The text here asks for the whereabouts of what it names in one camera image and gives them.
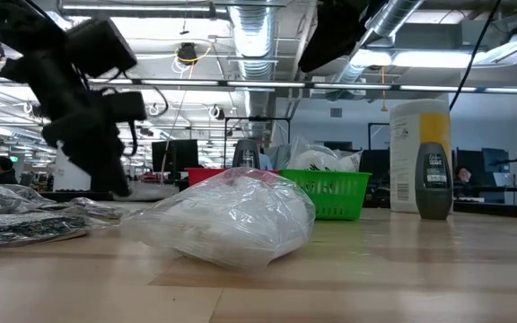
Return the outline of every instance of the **green plastic basket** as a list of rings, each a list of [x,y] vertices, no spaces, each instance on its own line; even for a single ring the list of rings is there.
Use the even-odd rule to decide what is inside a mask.
[[[298,184],[316,206],[317,220],[356,220],[363,208],[370,173],[280,170]]]

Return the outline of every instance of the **table surface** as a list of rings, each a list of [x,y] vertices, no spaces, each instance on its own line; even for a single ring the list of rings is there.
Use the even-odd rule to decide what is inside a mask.
[[[364,209],[246,273],[117,230],[0,249],[0,322],[517,322],[517,219]]]

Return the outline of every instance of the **ceiling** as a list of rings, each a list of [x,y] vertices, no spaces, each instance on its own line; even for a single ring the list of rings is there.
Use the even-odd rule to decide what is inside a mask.
[[[57,13],[57,3],[49,0],[35,1],[42,8],[51,12],[52,18],[63,28],[68,29],[86,18],[80,16],[61,16]],[[74,3],[75,0],[65,0],[64,4]],[[104,4],[107,0],[86,0],[76,1],[78,4]],[[307,0],[294,0],[286,2],[286,7],[281,7],[276,12],[275,27],[275,49],[273,60],[275,64],[274,80],[288,81],[294,78],[293,67],[297,51],[301,46],[301,36],[304,32],[310,36],[316,27],[316,14],[311,21],[310,27],[306,26],[308,7],[312,4]],[[422,44],[430,46],[434,44],[435,36],[428,36],[424,32],[424,26],[430,26],[430,31],[434,29],[441,32],[448,28],[454,28],[459,23],[476,22],[484,18],[488,6],[493,1],[441,1],[426,0],[420,9],[415,12],[407,21],[407,25],[400,30],[401,41],[415,42],[416,45]],[[501,17],[511,17],[517,14],[517,1],[503,1]],[[121,34],[134,50],[138,58],[137,67],[128,71],[132,78],[155,78],[155,79],[205,79],[205,80],[236,80],[241,78],[239,64],[237,62],[237,51],[232,37],[232,25],[226,20],[208,19],[179,19],[179,18],[140,18],[140,13],[127,11],[125,17],[112,17]],[[504,38],[504,31],[499,27],[490,29],[486,43],[501,42]],[[200,58],[192,69],[183,72],[178,71],[174,65],[175,52],[181,43],[192,42],[196,45],[196,51]],[[14,57],[10,48],[6,51],[7,57]],[[313,73],[302,75],[303,78],[326,77],[338,73],[346,64],[344,58],[337,59],[325,66],[315,70]],[[384,66],[383,68],[367,68],[362,75],[367,83],[406,83],[423,85],[452,85],[456,86],[462,77],[463,70],[458,68],[424,68],[424,67],[402,67]],[[517,67],[493,67],[476,68],[469,75],[467,84],[476,86],[517,86]],[[150,143],[153,140],[164,140],[172,138],[196,138],[201,140],[201,150],[205,150],[206,164],[216,166],[220,159],[220,151],[223,142],[223,121],[216,120],[210,116],[209,110],[218,107],[224,110],[225,115],[232,117],[246,117],[245,112],[245,93],[244,91],[179,91],[162,89],[162,93],[170,103],[169,110],[162,116],[159,115],[163,110],[163,99],[155,90],[141,90],[144,96],[149,120],[142,124],[153,131],[153,136],[140,135],[140,155],[132,162],[134,164],[149,164]],[[386,93],[386,105],[394,106],[403,100],[417,98],[439,97],[440,93],[421,93],[421,92],[388,92]],[[275,111],[278,116],[283,116],[288,106],[288,91],[276,91]],[[388,120],[388,114],[380,112],[382,106],[382,92],[367,92],[358,100],[339,100],[328,102],[327,100],[309,99],[309,94],[305,92],[301,99],[293,122],[328,122],[328,123],[352,123],[352,122],[382,122]],[[14,148],[19,145],[33,143],[36,149],[37,139],[40,140],[39,131],[41,124],[45,122],[40,118],[35,118],[30,113],[30,102],[35,102],[37,98],[31,90],[20,84],[0,84],[0,123],[3,130],[0,131],[0,140],[5,144],[0,144],[2,151],[16,151]],[[344,115],[341,119],[330,119],[329,108],[344,108]],[[470,110],[456,110],[464,118],[480,118],[487,114],[489,117],[495,116],[491,110],[481,110],[476,113]],[[173,122],[176,121],[175,129],[172,129]],[[193,130],[185,130],[185,127],[192,127]],[[241,122],[234,128],[233,136],[229,145],[232,146],[237,138],[242,138],[248,134],[249,126],[246,121]],[[128,127],[121,126],[121,138],[129,142],[131,134]],[[31,159],[33,163],[41,164],[40,159]]]

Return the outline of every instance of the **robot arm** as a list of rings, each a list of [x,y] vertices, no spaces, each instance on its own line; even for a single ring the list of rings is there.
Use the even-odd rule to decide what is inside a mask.
[[[127,122],[134,131],[134,122],[146,119],[143,97],[104,94],[86,81],[86,75],[114,68],[123,73],[137,64],[112,21],[90,19],[63,31],[31,0],[0,0],[0,41],[23,54],[7,59],[1,76],[31,87],[51,120],[42,131],[47,143],[57,148],[62,142],[70,162],[93,182],[129,195],[116,123]]]

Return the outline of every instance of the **person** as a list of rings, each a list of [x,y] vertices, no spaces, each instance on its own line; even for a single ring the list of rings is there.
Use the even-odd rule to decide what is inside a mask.
[[[13,161],[4,156],[0,156],[0,184],[17,184]]]
[[[456,196],[474,196],[472,187],[477,184],[472,180],[472,173],[465,166],[458,166],[454,170],[454,194]]]
[[[273,164],[270,162],[270,158],[265,155],[265,149],[260,147],[260,153],[258,154],[258,162],[260,162],[260,168],[262,170],[272,170]]]

